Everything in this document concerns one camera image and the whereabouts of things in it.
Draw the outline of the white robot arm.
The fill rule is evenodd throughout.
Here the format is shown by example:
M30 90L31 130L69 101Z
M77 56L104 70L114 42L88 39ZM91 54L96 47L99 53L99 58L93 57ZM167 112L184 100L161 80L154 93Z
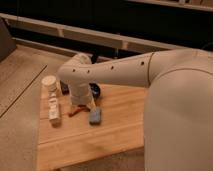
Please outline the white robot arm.
M145 171L213 171L213 52L184 48L96 64L78 54L58 75L78 103L92 82L146 87Z

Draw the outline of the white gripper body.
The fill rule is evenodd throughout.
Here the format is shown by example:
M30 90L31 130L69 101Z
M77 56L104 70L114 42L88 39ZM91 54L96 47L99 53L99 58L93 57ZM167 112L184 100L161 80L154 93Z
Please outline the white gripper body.
M80 91L72 91L70 93L71 108L76 109L78 106L86 106L90 110L96 107L92 92L88 90L86 93L81 93Z

